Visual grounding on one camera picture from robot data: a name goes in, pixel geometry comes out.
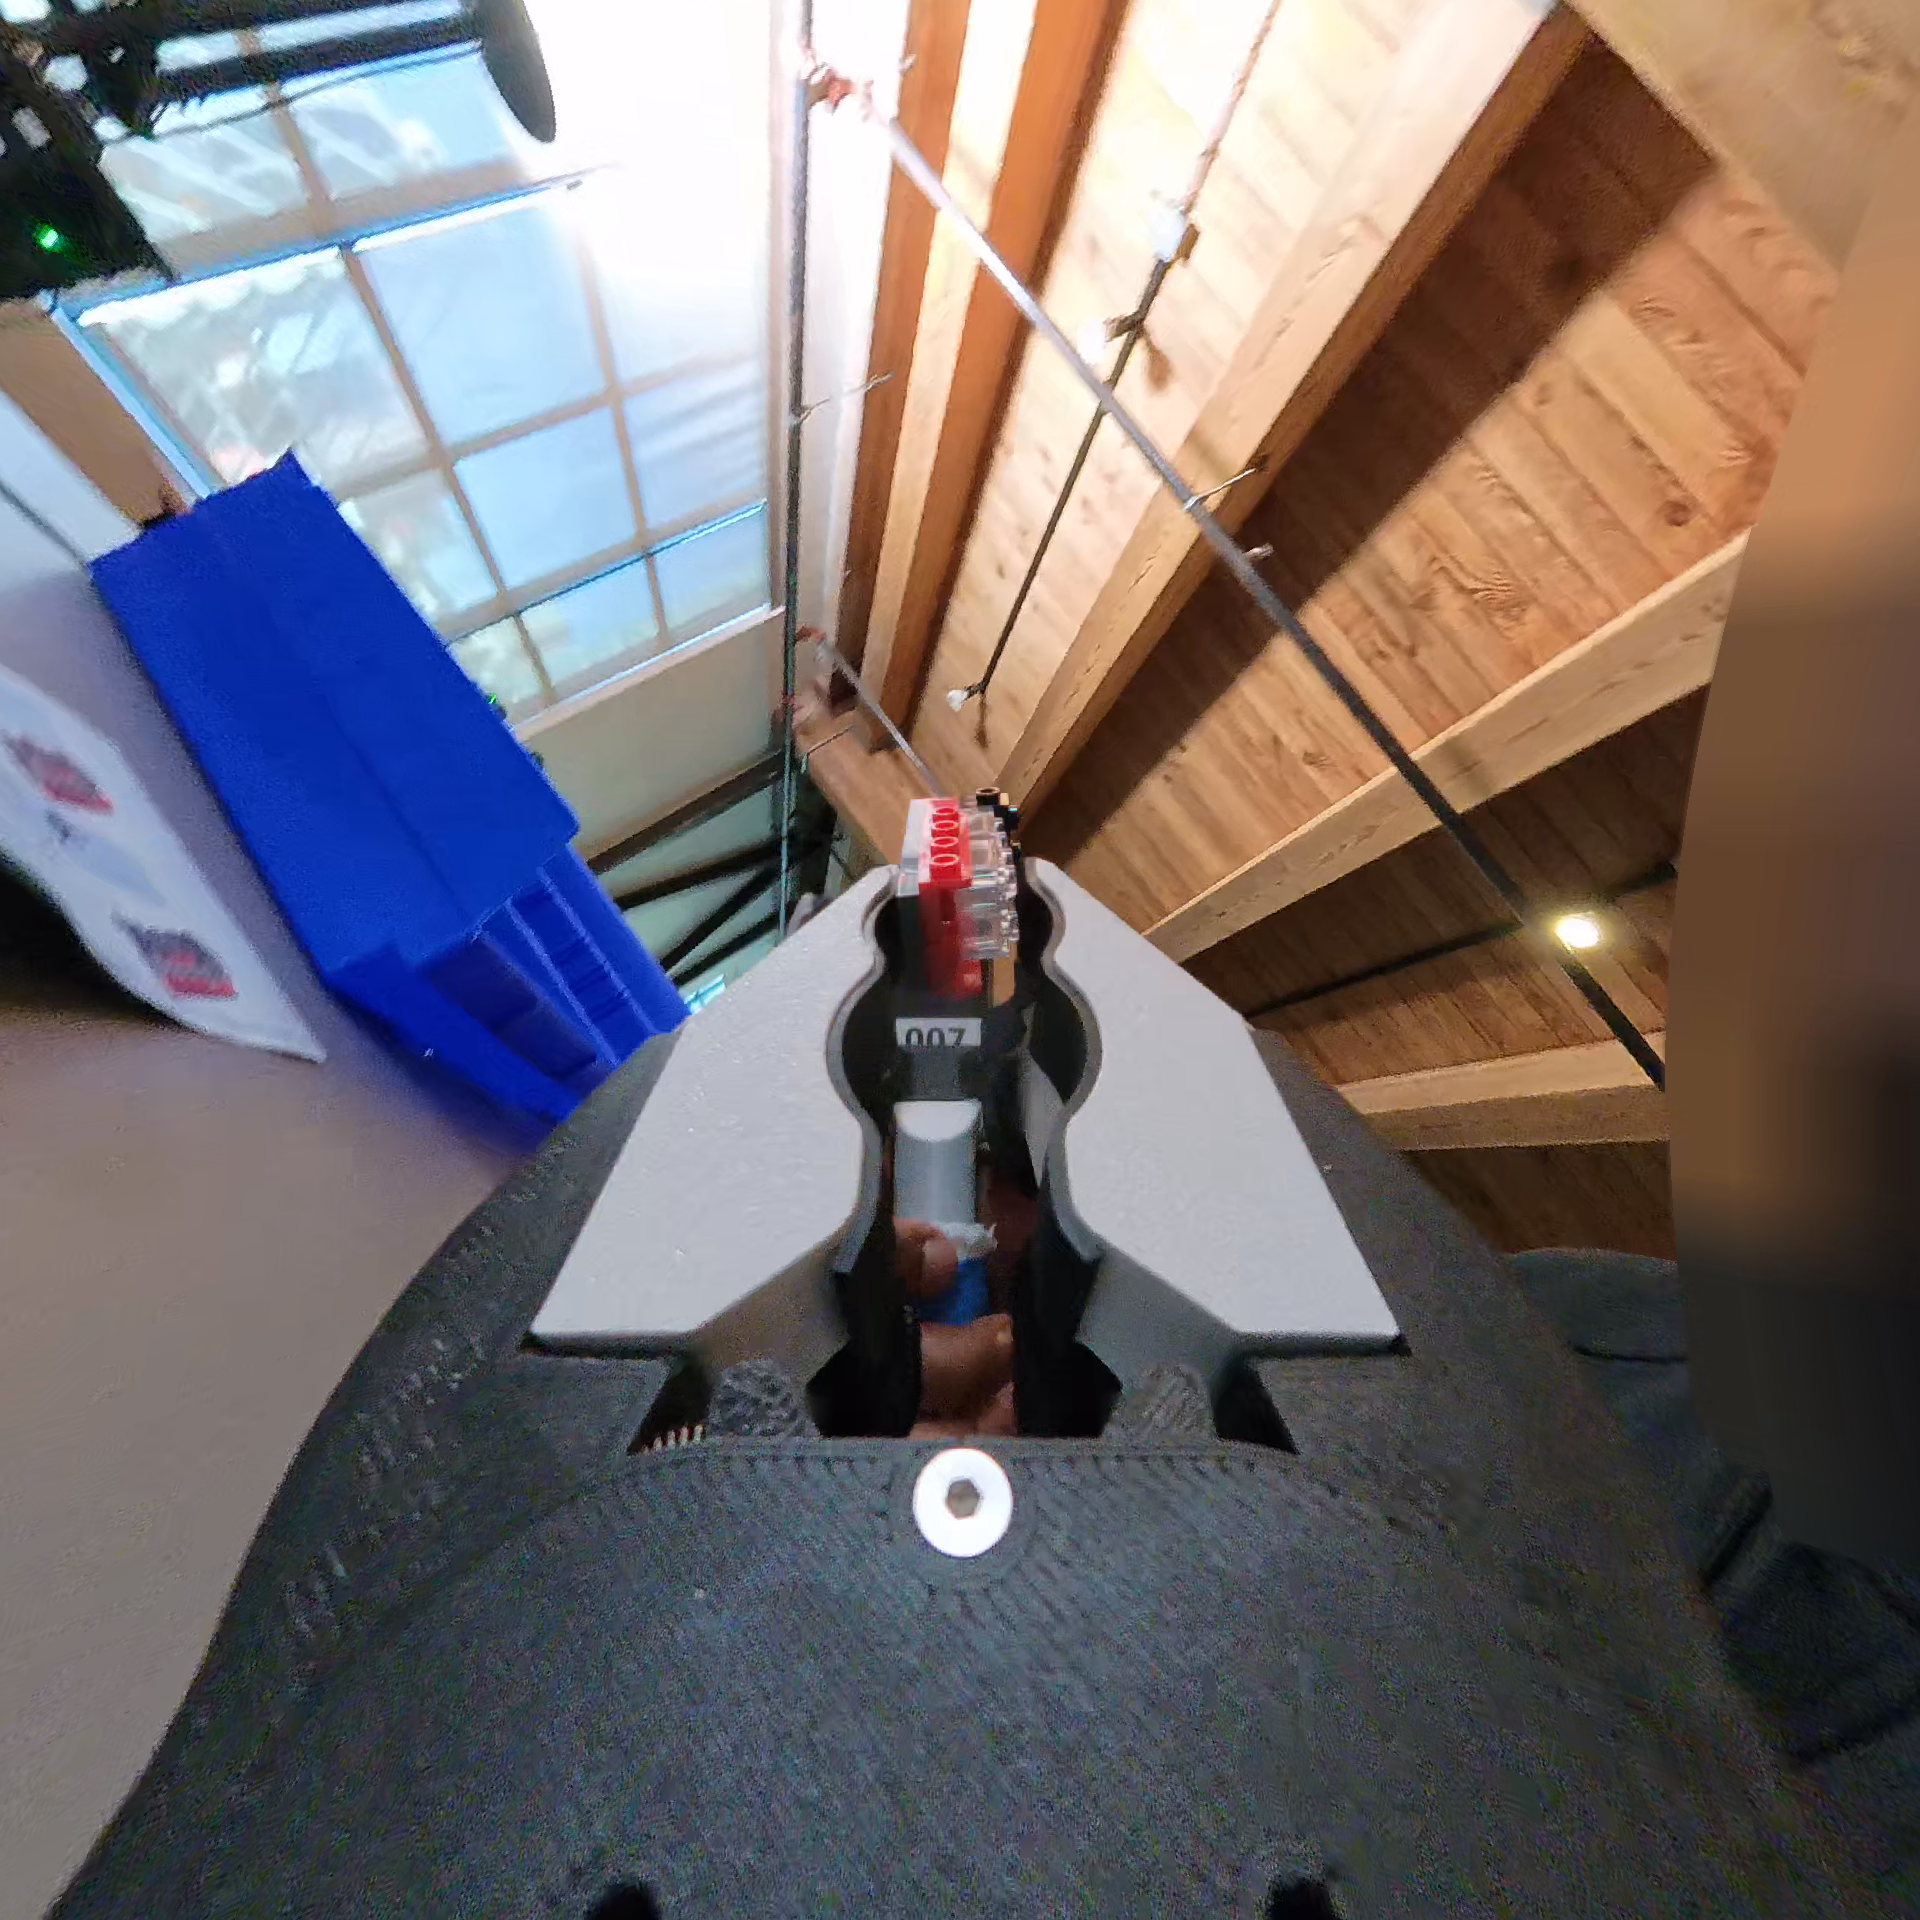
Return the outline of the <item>ribbed blue parts bin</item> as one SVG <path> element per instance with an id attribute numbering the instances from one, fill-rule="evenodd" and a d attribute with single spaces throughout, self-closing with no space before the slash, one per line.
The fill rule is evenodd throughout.
<path id="1" fill-rule="evenodd" d="M 402 1057 L 537 1125 L 573 1115 L 687 1015 L 682 991 L 570 848 L 478 920 L 378 933 L 322 979 Z"/>

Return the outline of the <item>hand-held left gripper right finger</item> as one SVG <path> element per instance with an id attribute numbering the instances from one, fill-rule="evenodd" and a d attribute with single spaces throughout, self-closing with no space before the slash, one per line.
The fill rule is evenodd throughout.
<path id="1" fill-rule="evenodd" d="M 1402 1326 L 1252 1030 L 1055 865 L 1027 877 L 1089 1063 L 1047 1145 L 1092 1263 L 1073 1339 L 1117 1381 L 1178 1362 L 1388 1354 Z"/>

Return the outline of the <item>large paned window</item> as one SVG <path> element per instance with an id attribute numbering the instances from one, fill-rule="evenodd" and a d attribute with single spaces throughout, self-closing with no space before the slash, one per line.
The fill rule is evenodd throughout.
<path id="1" fill-rule="evenodd" d="M 770 606 L 777 5 L 530 5 L 561 114 L 411 51 L 103 121 L 169 269 L 55 303 L 186 499 L 281 458 L 521 718 Z"/>

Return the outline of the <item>large blue plastic bin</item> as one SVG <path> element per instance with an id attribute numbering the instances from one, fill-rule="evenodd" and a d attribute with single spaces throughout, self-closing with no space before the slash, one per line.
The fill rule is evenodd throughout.
<path id="1" fill-rule="evenodd" d="M 86 574 L 311 968 L 422 968 L 579 821 L 295 456 Z"/>

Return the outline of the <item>grey desk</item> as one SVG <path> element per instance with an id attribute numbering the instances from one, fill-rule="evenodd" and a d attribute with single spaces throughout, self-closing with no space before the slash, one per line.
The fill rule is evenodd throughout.
<path id="1" fill-rule="evenodd" d="M 350 1361 L 541 1134 L 316 981 L 91 590 L 126 519 L 12 400 L 2 479 L 5 666 L 107 734 L 326 1053 L 5 974 L 2 1909 L 44 1915 Z"/>

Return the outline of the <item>black ceiling pipe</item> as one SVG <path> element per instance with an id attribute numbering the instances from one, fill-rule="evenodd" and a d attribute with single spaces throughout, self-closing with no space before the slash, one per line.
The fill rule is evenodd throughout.
<path id="1" fill-rule="evenodd" d="M 819 71 L 813 5 L 785 7 L 786 26 L 786 203 L 785 203 L 785 474 L 781 474 L 781 685 L 780 685 L 780 837 L 775 936 L 785 943 L 798 877 L 801 786 L 801 574 L 804 474 L 804 359 L 809 277 L 809 114 Z"/>

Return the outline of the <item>black light stand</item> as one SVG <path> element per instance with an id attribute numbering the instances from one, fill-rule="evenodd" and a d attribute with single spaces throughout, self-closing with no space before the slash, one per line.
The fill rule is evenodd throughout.
<path id="1" fill-rule="evenodd" d="M 478 49 L 500 104 L 545 146 L 557 138 L 557 107 L 537 26 L 525 2 L 461 2 L 460 26 Z"/>

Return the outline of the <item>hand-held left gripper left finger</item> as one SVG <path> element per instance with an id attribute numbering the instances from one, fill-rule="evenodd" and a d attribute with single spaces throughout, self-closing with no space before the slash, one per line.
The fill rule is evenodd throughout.
<path id="1" fill-rule="evenodd" d="M 809 1381 L 849 1342 L 833 1277 L 873 1225 L 879 1149 L 844 1041 L 891 885 L 871 872 L 684 1022 L 532 1319 L 541 1352 Z"/>

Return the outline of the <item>person's right hand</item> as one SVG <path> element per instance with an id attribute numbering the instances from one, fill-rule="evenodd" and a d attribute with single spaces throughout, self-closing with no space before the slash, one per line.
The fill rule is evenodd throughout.
<path id="1" fill-rule="evenodd" d="M 1020 1431 L 1017 1342 L 1009 1312 L 988 1309 L 955 1319 L 958 1305 L 981 1305 L 973 1263 L 938 1225 L 897 1218 L 897 1278 L 919 1326 L 919 1443 Z"/>

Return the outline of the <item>thin conduit with junction boxes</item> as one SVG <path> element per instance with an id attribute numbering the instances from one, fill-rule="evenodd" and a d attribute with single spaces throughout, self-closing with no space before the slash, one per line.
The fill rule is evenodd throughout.
<path id="1" fill-rule="evenodd" d="M 1231 71 L 1231 83 L 1228 85 L 1228 89 L 1220 98 L 1220 107 L 1215 110 L 1212 130 L 1207 134 L 1207 139 L 1199 150 L 1199 153 L 1193 160 L 1187 189 L 1174 200 L 1165 200 L 1157 207 L 1155 217 L 1147 226 L 1153 261 L 1150 261 L 1150 270 L 1147 270 L 1146 282 L 1143 282 L 1143 290 L 1139 293 L 1137 303 L 1124 314 L 1119 314 L 1115 319 L 1107 319 L 1103 323 L 1099 323 L 1099 328 L 1083 328 L 1083 331 L 1077 337 L 1079 345 L 1090 345 L 1094 350 L 1094 370 L 1103 375 L 1103 383 L 1111 390 L 1117 386 L 1117 383 L 1122 381 L 1124 370 L 1129 368 L 1141 342 L 1146 338 L 1147 320 L 1155 311 L 1157 299 L 1162 297 L 1162 288 L 1163 288 L 1165 280 L 1193 251 L 1193 245 L 1195 245 L 1195 222 L 1193 222 L 1195 203 L 1199 202 L 1199 198 L 1203 198 L 1203 192 L 1205 192 L 1205 189 L 1207 189 L 1207 183 L 1213 174 L 1215 160 L 1219 160 L 1219 155 L 1223 152 L 1223 144 L 1225 144 L 1225 138 L 1231 130 L 1231 120 L 1234 120 L 1234 114 L 1237 114 L 1237 110 L 1239 110 L 1239 105 L 1246 97 L 1246 89 L 1250 88 L 1250 83 L 1257 74 L 1263 49 L 1267 49 L 1270 35 L 1275 30 L 1275 24 L 1277 24 L 1281 14 L 1283 14 L 1283 2 L 1267 2 L 1263 5 L 1261 14 L 1257 18 L 1257 26 L 1252 30 L 1252 37 L 1249 40 L 1249 43 L 1246 43 L 1246 49 L 1243 49 L 1243 53 L 1241 53 L 1241 58 L 1239 58 L 1239 62 Z M 1085 472 L 1089 459 L 1092 456 L 1092 449 L 1098 445 L 1098 432 L 1099 432 L 1099 425 L 1101 425 L 1103 419 L 1107 416 L 1099 409 L 1094 409 L 1092 416 L 1089 419 L 1085 431 L 1083 431 L 1083 435 L 1081 435 L 1081 440 L 1079 440 L 1079 445 L 1073 454 L 1073 459 L 1067 463 L 1067 470 L 1062 474 L 1062 482 L 1059 485 L 1059 491 L 1051 499 L 1051 507 L 1047 513 L 1043 531 L 1039 531 L 1038 539 L 1033 542 L 1033 552 L 1027 560 L 1020 586 L 1017 586 L 1017 590 L 1015 590 L 1015 594 L 1009 603 L 1009 611 L 1005 611 L 1005 615 L 999 624 L 999 634 L 996 634 L 994 645 L 988 655 L 988 662 L 978 671 L 977 680 L 969 685 L 969 687 L 977 688 L 977 697 L 967 709 L 955 712 L 955 713 L 967 713 L 969 709 L 983 707 L 988 702 L 989 688 L 991 688 L 994 677 L 1002 669 L 1005 650 L 1009 650 L 1010 641 L 1017 635 L 1017 627 L 1022 622 L 1028 598 L 1030 598 L 1036 583 L 1038 583 L 1039 570 L 1043 570 L 1043 566 L 1049 557 L 1049 549 L 1053 546 L 1053 542 L 1055 542 L 1055 537 L 1062 528 L 1066 515 L 1073 506 L 1073 496 L 1079 490 L 1079 482 L 1083 479 L 1083 472 Z"/>

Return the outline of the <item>red and clear brick assembly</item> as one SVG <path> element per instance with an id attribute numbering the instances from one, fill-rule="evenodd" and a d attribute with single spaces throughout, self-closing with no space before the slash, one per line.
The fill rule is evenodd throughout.
<path id="1" fill-rule="evenodd" d="M 897 865 L 903 983 L 950 1007 L 1002 1009 L 1017 992 L 1017 810 L 994 789 L 914 800 Z"/>

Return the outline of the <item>person's dark jacket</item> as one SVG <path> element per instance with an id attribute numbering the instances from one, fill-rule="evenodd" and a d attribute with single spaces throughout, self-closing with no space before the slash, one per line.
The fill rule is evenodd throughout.
<path id="1" fill-rule="evenodd" d="M 1620 1423 L 1786 1755 L 1838 1793 L 1913 1801 L 1916 1578 L 1780 1534 L 1767 1479 L 1697 1417 L 1673 1263 L 1550 1249 L 1509 1267 Z"/>

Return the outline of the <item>toy brick instruction booklet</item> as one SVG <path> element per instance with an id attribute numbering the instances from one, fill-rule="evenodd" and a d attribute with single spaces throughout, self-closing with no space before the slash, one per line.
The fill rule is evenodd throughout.
<path id="1" fill-rule="evenodd" d="M 115 743 L 7 669 L 2 851 L 132 1000 L 206 1039 L 326 1061 Z"/>

